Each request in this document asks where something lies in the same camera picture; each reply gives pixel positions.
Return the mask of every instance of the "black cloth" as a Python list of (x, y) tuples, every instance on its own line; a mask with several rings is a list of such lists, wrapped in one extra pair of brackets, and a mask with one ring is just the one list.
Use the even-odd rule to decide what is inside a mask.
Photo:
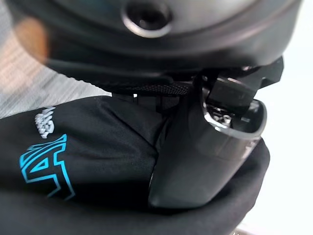
[[(0, 120), (3, 235), (228, 235), (253, 207), (269, 164), (262, 140), (206, 206), (153, 211), (147, 207), (148, 187), (170, 125), (168, 118), (126, 101), (90, 97), (56, 106), (54, 132), (43, 139), (34, 120), (42, 110)], [(43, 154), (26, 170), (28, 177), (37, 179), (57, 175), (61, 190), (47, 197), (56, 188), (55, 181), (26, 183), (21, 156), (60, 138), (63, 144), (56, 149), (66, 142), (63, 151)], [(71, 191), (64, 169), (59, 163), (51, 168), (53, 161), (42, 160), (56, 153), (75, 193), (67, 201)]]

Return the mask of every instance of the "black plastic part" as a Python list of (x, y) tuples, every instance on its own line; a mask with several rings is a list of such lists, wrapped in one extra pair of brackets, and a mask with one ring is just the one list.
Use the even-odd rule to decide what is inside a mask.
[[(214, 1), (214, 7), (208, 9), (217, 9), (216, 14), (211, 13), (214, 19), (197, 30), (200, 23), (206, 22), (201, 17), (210, 17), (210, 14), (200, 17), (200, 12), (207, 11), (204, 7), (213, 2), (199, 1), (195, 4), (190, 0), (164, 0), (162, 2), (173, 12), (173, 29), (176, 28), (174, 24), (183, 21), (197, 22), (194, 27), (184, 28), (182, 25), (183, 33), (173, 32), (158, 39), (138, 37), (123, 25), (120, 12), (126, 2), (95, 0), (90, 4), (86, 1), (71, 4), (69, 0), (6, 1), (14, 24), (32, 17), (44, 27), (48, 60), (40, 59), (41, 55), (29, 50), (35, 58), (47, 61), (46, 65), (57, 72), (105, 90), (134, 93), (134, 86), (172, 86), (181, 81), (179, 76), (173, 78), (166, 74), (185, 71), (196, 74), (207, 68), (240, 68), (272, 63), (287, 47), (301, 0), (250, 1), (237, 14), (231, 14), (230, 5), (221, 7), (223, 1)], [(198, 10), (194, 11), (196, 16), (182, 14), (190, 7)], [(96, 16), (101, 11), (102, 16), (90, 19), (93, 13)], [(224, 20), (218, 21), (219, 15), (224, 13)], [(19, 40), (25, 45), (33, 37), (24, 35)]]
[(246, 71), (243, 69), (222, 70), (215, 82), (208, 81), (210, 92), (206, 102), (243, 115), (249, 109), (258, 90), (279, 82), (283, 70), (282, 57), (270, 65)]
[(204, 119), (196, 95), (186, 98), (158, 157), (150, 184), (150, 206), (191, 209), (212, 200), (260, 139), (266, 110), (259, 104), (257, 131), (223, 132)]

